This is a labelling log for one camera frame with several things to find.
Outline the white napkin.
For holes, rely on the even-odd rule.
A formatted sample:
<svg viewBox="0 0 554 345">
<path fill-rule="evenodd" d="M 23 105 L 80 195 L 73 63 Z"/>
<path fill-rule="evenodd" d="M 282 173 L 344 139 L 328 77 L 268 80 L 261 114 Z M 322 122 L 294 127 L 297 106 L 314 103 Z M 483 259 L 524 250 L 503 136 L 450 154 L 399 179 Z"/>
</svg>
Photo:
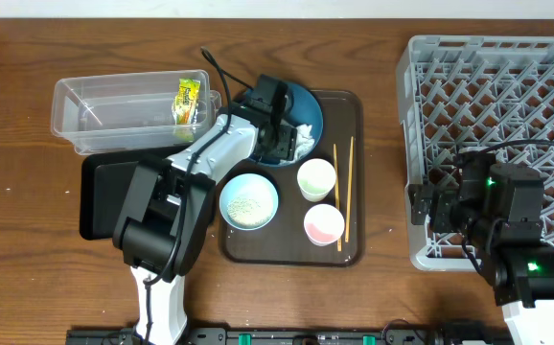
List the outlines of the white napkin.
<svg viewBox="0 0 554 345">
<path fill-rule="evenodd" d="M 296 143 L 293 158 L 300 160 L 307 155 L 315 144 L 315 139 L 311 134 L 312 125 L 300 125 L 296 128 Z"/>
</svg>

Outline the dark blue plate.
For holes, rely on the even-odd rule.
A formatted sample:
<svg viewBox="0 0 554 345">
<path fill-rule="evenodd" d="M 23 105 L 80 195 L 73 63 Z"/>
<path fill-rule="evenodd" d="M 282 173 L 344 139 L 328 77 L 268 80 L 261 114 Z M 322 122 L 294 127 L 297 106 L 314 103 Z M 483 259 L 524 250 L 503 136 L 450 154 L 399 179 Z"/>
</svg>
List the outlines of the dark blue plate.
<svg viewBox="0 0 554 345">
<path fill-rule="evenodd" d="M 290 81 L 286 81 L 286 83 L 289 85 L 289 89 L 291 90 L 293 98 L 292 98 L 291 111 L 287 113 L 285 116 L 279 116 L 279 115 L 271 116 L 269 114 L 257 111 L 249 106 L 244 105 L 243 104 L 244 96 L 247 92 L 243 96 L 241 96 L 238 100 L 235 101 L 235 104 L 232 107 L 233 113 L 240 118 L 246 119 L 249 123 L 251 120 L 270 121 L 274 125 L 279 125 L 280 123 L 284 122 L 284 123 L 290 124 L 295 128 L 297 128 L 300 125 L 312 125 L 311 134 L 312 134 L 312 137 L 315 139 L 315 144 L 312 147 L 312 150 L 313 150 L 317 142 L 319 141 L 319 138 L 321 137 L 321 134 L 323 131 L 323 113 L 319 105 L 319 101 L 316 99 L 313 93 L 308 89 L 306 89 L 305 87 Z M 266 166 L 280 167 L 280 166 L 292 165 L 297 161 L 293 160 L 288 162 L 281 161 L 281 162 L 258 162 L 258 163 Z"/>
</svg>

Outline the white cup green inside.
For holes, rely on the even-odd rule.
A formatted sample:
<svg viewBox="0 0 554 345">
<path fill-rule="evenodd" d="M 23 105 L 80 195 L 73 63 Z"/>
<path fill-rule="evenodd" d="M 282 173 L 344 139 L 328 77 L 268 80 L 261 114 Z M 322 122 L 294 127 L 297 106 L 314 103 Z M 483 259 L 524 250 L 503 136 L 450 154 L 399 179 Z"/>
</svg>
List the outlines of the white cup green inside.
<svg viewBox="0 0 554 345">
<path fill-rule="evenodd" d="M 304 199 L 310 202 L 321 201 L 335 186 L 335 168 L 327 160 L 310 159 L 299 168 L 297 183 Z"/>
</svg>

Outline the light blue bowl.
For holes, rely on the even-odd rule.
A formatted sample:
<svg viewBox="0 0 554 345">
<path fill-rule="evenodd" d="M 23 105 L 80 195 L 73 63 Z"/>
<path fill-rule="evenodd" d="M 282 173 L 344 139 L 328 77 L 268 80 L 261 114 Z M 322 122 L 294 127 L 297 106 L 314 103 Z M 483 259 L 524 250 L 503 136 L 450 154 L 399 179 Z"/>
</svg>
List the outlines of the light blue bowl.
<svg viewBox="0 0 554 345">
<path fill-rule="evenodd" d="M 231 178 L 219 196 L 219 210 L 237 230 L 253 231 L 268 225 L 277 213 L 276 187 L 266 177 L 243 173 Z"/>
</svg>

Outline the wooden chopstick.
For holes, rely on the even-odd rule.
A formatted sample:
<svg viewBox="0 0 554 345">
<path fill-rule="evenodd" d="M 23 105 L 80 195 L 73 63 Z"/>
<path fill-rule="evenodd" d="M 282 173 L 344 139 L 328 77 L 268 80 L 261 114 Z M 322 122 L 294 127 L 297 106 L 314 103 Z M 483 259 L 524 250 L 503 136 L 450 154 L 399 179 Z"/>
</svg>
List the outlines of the wooden chopstick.
<svg viewBox="0 0 554 345">
<path fill-rule="evenodd" d="M 334 159 L 334 169 L 335 169 L 335 208 L 340 213 L 340 195 L 339 195 L 339 177 L 338 177 L 338 157 L 337 157 L 337 146 L 333 144 L 333 159 Z M 342 251 L 342 239 L 338 238 L 336 242 L 337 251 Z"/>
<path fill-rule="evenodd" d="M 355 138 L 350 138 L 349 160 L 348 160 L 348 183 L 347 183 L 347 198 L 346 198 L 346 216 L 345 216 L 345 233 L 344 240 L 346 243 L 350 240 L 350 222 L 352 209 L 352 190 L 353 190 L 353 169 L 354 169 L 354 141 Z"/>
</svg>

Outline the yellow green snack wrapper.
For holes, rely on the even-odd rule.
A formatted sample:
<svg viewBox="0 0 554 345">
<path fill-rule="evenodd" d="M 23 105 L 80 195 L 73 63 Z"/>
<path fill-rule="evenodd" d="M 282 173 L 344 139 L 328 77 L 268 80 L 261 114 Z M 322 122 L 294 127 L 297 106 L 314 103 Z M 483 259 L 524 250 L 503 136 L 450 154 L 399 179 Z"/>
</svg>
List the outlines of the yellow green snack wrapper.
<svg viewBox="0 0 554 345">
<path fill-rule="evenodd" d="M 172 111 L 177 125 L 189 125 L 196 114 L 201 82 L 193 79 L 180 79 L 174 97 Z"/>
</svg>

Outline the white cup pink inside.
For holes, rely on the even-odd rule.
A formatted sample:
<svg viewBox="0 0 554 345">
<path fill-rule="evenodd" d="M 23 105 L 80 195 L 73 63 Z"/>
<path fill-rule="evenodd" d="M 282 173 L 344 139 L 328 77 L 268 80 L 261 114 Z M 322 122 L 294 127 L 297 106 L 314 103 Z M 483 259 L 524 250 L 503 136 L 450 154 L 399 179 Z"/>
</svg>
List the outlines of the white cup pink inside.
<svg viewBox="0 0 554 345">
<path fill-rule="evenodd" d="M 304 216 L 303 227 L 311 243 L 326 246 L 341 238 L 345 230 L 345 219 L 334 206 L 317 204 Z"/>
</svg>

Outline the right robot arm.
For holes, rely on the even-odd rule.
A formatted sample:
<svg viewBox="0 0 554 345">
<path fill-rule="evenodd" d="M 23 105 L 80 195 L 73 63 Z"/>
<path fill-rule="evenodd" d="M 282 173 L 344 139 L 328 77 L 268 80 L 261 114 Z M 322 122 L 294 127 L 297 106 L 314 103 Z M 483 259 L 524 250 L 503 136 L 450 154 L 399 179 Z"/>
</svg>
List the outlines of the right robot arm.
<svg viewBox="0 0 554 345">
<path fill-rule="evenodd" d="M 554 247 L 542 241 L 540 174 L 488 149 L 457 155 L 456 166 L 455 187 L 407 186 L 411 223 L 461 236 L 514 343 L 554 344 Z"/>
</svg>

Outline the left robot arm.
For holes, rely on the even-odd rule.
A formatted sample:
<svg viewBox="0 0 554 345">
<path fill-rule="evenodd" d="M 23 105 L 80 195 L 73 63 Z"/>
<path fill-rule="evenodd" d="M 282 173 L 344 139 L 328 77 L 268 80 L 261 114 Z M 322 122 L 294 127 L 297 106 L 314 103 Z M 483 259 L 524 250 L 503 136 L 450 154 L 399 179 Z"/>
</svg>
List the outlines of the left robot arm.
<svg viewBox="0 0 554 345">
<path fill-rule="evenodd" d="M 139 161 L 112 235 L 139 293 L 136 344 L 174 344 L 188 319 L 185 276 L 197 260 L 222 179 L 259 146 L 260 128 L 218 116 L 188 148 Z"/>
</svg>

